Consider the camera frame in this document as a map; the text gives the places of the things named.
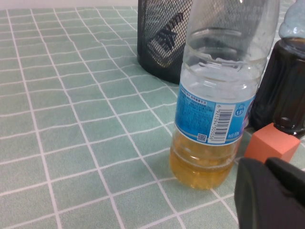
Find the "yellow liquid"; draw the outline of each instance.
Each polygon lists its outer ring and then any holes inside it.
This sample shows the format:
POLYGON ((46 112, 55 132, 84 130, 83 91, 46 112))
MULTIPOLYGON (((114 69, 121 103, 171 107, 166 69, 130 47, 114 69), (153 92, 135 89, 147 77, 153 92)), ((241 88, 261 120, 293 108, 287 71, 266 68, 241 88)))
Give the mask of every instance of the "yellow liquid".
POLYGON ((199 189, 219 186, 228 176, 241 138, 226 146, 207 146, 192 141, 177 129, 173 135, 170 165, 177 179, 199 189))

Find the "black mesh pen holder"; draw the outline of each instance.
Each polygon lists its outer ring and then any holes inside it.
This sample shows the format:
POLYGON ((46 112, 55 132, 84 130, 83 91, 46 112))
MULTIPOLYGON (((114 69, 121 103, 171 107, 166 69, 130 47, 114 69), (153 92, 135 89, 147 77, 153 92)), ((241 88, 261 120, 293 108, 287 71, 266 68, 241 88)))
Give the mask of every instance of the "black mesh pen holder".
POLYGON ((138 61, 152 75, 179 83, 193 0, 139 0, 138 61))

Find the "blue bottle label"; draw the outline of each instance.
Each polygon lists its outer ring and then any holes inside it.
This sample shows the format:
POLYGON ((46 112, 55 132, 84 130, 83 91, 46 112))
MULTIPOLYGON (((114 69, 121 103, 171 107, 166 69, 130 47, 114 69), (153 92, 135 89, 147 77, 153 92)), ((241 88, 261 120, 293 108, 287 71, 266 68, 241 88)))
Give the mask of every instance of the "blue bottle label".
POLYGON ((175 124, 187 138, 223 146, 243 134, 254 97, 239 103, 216 103, 195 96, 180 83, 175 124))

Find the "soy sauce bottle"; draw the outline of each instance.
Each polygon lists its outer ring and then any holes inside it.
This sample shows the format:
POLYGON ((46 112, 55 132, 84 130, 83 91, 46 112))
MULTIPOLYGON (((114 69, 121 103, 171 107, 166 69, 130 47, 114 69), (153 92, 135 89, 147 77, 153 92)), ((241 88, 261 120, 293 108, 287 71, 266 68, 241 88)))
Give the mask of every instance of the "soy sauce bottle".
POLYGON ((305 0, 285 15, 251 110, 258 130, 274 126, 290 135, 305 133, 305 0))

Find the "qr code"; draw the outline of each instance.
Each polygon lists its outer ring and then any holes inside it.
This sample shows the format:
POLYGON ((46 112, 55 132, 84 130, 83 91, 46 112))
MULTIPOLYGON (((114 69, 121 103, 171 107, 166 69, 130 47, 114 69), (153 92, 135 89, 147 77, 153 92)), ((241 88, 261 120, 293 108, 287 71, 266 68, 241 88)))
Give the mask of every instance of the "qr code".
POLYGON ((206 137, 207 137, 207 135, 203 135, 203 134, 198 133, 197 141, 206 142, 206 137))

